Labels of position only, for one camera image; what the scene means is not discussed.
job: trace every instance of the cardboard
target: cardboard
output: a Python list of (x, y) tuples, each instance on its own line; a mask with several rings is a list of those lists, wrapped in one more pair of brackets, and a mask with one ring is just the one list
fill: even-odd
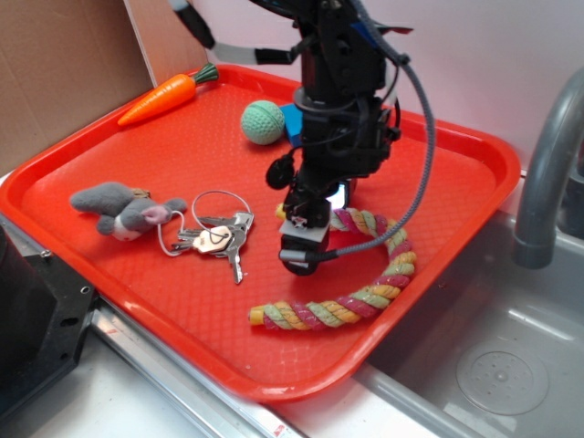
[(207, 54), (166, 0), (124, 0), (154, 85), (202, 67)]
[(0, 2), (0, 174), (151, 87), (122, 2)]

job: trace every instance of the keys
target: keys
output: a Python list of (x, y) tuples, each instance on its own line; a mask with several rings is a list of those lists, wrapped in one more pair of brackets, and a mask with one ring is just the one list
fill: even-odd
[(227, 248), (233, 234), (228, 226), (216, 226), (210, 230), (184, 230), (179, 233), (181, 242), (172, 245), (174, 252), (196, 249), (201, 254)]
[(237, 212), (234, 217), (225, 219), (220, 218), (200, 218), (201, 222), (208, 224), (227, 224), (231, 232), (233, 233), (233, 238), (229, 242), (229, 245), (222, 250), (213, 252), (216, 257), (227, 257), (229, 264), (233, 269), (234, 281), (238, 285), (244, 279), (244, 272), (241, 268), (241, 256), (239, 255), (239, 248), (241, 248), (245, 240), (247, 240), (247, 232), (252, 226), (254, 221), (254, 215), (249, 212)]
[(227, 258), (233, 269), (234, 281), (238, 285), (244, 279), (239, 249), (247, 240), (247, 232), (252, 226), (254, 215), (249, 212), (236, 212), (233, 217), (200, 217), (203, 224), (213, 226), (207, 230), (183, 230), (179, 240), (172, 245), (174, 252), (197, 249), (200, 253), (219, 258)]

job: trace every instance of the sink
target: sink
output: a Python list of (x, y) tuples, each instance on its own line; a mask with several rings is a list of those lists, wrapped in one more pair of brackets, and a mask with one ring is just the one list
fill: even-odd
[(581, 436), (584, 245), (559, 234), (552, 264), (528, 270), (513, 226), (498, 212), (368, 363), (479, 436)]

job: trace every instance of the red tray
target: red tray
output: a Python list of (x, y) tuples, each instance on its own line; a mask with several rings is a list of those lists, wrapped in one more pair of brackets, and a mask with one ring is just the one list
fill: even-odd
[[(193, 101), (156, 119), (121, 129), (120, 108), (18, 168), (0, 188), (0, 209), (43, 246), (91, 281), (100, 294), (227, 389), (260, 402), (293, 400), (349, 376), (422, 296), (513, 190), (519, 163), (510, 147), (482, 132), (438, 125), (438, 150), (422, 205), (406, 225), (418, 255), (413, 281), (375, 319), (321, 332), (250, 327), (253, 306), (321, 301), (347, 295), (387, 265), (383, 249), (322, 264), (316, 274), (290, 274), (277, 258), (284, 192), (265, 184), (269, 164), (289, 148), (248, 142), (239, 128), (247, 104), (292, 100), (298, 84), (240, 67), (220, 67)], [(400, 218), (418, 186), (425, 154), (423, 119), (404, 114), (403, 139), (379, 172), (361, 180), (353, 206)], [(244, 197), (255, 222), (242, 249), (240, 285), (224, 259), (195, 252), (170, 258), (148, 233), (122, 243), (95, 230), (97, 216), (70, 207), (72, 193), (105, 181), (151, 191), (157, 201), (188, 203), (204, 191)], [(241, 208), (214, 196), (201, 215), (230, 216)], [(164, 226), (167, 244), (179, 223)], [(187, 226), (194, 227), (187, 216)], [(331, 247), (345, 245), (344, 233)]]

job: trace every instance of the green knit ball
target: green knit ball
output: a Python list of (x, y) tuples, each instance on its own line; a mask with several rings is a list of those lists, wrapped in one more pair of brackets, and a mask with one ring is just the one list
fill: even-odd
[(284, 113), (274, 102), (256, 100), (245, 108), (241, 129), (253, 143), (273, 143), (284, 131)]

